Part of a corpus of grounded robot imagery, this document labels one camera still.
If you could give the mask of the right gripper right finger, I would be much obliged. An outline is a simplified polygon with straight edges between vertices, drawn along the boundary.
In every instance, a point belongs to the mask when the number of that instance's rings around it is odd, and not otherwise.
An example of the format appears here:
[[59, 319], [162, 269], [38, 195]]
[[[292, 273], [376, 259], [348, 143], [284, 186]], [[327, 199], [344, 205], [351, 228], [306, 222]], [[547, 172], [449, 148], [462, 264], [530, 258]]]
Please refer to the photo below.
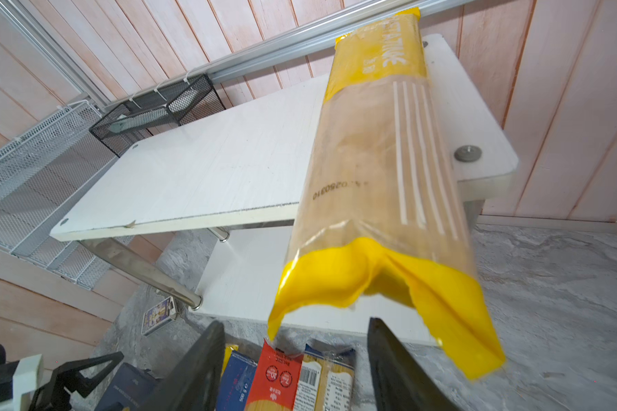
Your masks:
[[368, 357], [379, 410], [457, 410], [385, 322], [368, 324]]

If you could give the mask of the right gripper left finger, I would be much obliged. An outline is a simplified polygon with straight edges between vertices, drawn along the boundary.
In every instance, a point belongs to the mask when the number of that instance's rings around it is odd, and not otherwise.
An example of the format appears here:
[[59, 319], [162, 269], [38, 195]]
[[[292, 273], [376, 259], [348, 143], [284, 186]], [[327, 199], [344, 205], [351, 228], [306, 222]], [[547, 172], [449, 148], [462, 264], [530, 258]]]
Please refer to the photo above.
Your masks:
[[214, 410], [226, 348], [224, 325], [215, 320], [140, 410]]

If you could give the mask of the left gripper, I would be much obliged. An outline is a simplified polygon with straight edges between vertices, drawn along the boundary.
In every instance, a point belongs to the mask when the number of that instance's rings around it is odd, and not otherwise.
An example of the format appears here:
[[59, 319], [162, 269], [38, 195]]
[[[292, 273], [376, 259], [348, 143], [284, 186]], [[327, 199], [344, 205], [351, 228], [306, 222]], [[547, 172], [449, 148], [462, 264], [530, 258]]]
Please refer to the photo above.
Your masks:
[[[28, 410], [70, 411], [72, 409], [70, 395], [77, 392], [80, 396], [87, 397], [111, 374], [123, 358], [123, 353], [118, 351], [105, 356], [64, 363], [53, 371], [51, 382], [34, 392]], [[82, 374], [83, 371], [96, 366], [99, 371], [91, 378]]]

